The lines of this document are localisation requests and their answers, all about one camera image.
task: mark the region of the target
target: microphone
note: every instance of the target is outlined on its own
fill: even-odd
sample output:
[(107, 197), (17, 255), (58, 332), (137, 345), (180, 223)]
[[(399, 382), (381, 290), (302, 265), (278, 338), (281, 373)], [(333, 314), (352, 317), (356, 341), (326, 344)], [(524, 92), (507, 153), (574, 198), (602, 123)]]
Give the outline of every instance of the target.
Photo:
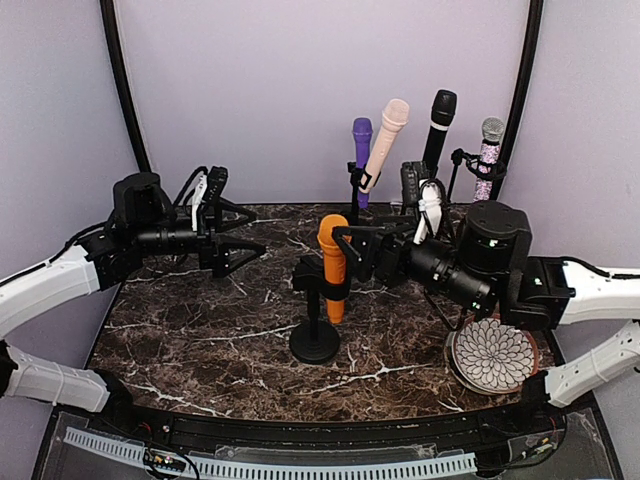
[(382, 111), (382, 125), (373, 144), (369, 162), (360, 178), (360, 191), (369, 193), (378, 181), (380, 171), (384, 165), (389, 150), (396, 136), (409, 123), (409, 104), (399, 98), (391, 100)]
[(428, 178), (436, 178), (438, 162), (442, 154), (444, 139), (453, 117), (456, 114), (458, 97), (449, 90), (438, 90), (431, 107), (431, 128), (427, 137), (427, 145), (424, 148), (422, 162), (427, 170)]
[[(498, 162), (500, 153), (500, 140), (504, 134), (504, 122), (499, 118), (489, 117), (482, 122), (482, 146), (480, 147), (480, 162), (478, 170), (482, 173), (489, 173), (491, 165)], [(476, 178), (476, 191), (473, 196), (474, 202), (489, 200), (491, 194), (491, 180)]]
[[(324, 278), (334, 285), (344, 283), (347, 276), (347, 259), (331, 236), (334, 227), (348, 227), (349, 222), (342, 215), (327, 215), (320, 222), (318, 243), (324, 253)], [(327, 315), (332, 324), (342, 323), (344, 300), (327, 299)]]
[[(369, 148), (371, 146), (371, 137), (373, 136), (371, 120), (368, 118), (356, 118), (353, 121), (352, 133), (356, 142), (356, 168), (364, 170), (369, 160)], [(358, 189), (358, 206), (360, 208), (369, 206), (369, 194), (362, 193), (360, 189)]]

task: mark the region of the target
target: marble tabletop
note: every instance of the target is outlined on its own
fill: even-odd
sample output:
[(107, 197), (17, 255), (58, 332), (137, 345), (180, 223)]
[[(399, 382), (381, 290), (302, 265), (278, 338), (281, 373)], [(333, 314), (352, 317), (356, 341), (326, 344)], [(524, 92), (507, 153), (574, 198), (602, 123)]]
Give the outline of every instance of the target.
[[(306, 303), (291, 272), (301, 255), (320, 256), (320, 220), (344, 206), (250, 208), (258, 220), (230, 234), (266, 245), (263, 257), (225, 279), (198, 270), (196, 258), (149, 259), (116, 298), (90, 367), (115, 373), (139, 405), (249, 420), (404, 419), (517, 401), (455, 379), (445, 361), (448, 331), (412, 282), (391, 290), (354, 283), (338, 355), (322, 366), (298, 362), (288, 336)], [(390, 213), (375, 205), (365, 215)], [(434, 299), (456, 315), (455, 304)], [(535, 337), (540, 365), (552, 365)]]

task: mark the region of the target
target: sparkly pink microphone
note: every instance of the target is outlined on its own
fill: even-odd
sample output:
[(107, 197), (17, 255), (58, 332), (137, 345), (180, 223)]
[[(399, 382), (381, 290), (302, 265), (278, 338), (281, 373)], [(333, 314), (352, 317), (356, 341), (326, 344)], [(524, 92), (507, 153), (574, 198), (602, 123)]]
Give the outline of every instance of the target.
[[(503, 134), (504, 122), (499, 118), (489, 117), (482, 122), (482, 147), (480, 148), (480, 161), (482, 163), (493, 165), (498, 161), (500, 140), (502, 140)], [(478, 170), (482, 173), (489, 173), (490, 169), (490, 166), (478, 166)], [(476, 178), (476, 193), (473, 196), (473, 201), (489, 200), (492, 183), (490, 180)]]

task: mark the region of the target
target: white cable carrier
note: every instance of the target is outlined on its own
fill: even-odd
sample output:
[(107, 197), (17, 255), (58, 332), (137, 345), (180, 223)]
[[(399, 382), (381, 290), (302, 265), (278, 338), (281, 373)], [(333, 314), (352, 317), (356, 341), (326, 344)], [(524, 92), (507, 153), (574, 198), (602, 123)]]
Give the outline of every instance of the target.
[[(119, 463), (147, 468), (143, 463), (145, 446), (139, 441), (117, 440), (68, 427), (64, 442)], [(200, 478), (203, 480), (422, 480), (447, 478), (477, 471), (473, 453), (411, 462), (335, 467), (228, 462), (197, 455), (189, 455), (189, 458), (198, 467)], [(163, 473), (179, 474), (180, 478), (195, 478), (190, 465), (182, 473), (160, 466), (156, 468)]]

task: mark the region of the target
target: patterned plate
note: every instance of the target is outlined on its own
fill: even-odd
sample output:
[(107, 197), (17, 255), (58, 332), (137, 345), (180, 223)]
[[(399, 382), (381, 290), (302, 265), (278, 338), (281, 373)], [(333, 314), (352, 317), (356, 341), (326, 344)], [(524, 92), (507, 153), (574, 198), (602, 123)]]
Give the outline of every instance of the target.
[(452, 353), (460, 374), (480, 393), (517, 392), (538, 369), (531, 335), (496, 318), (470, 322), (456, 332)]

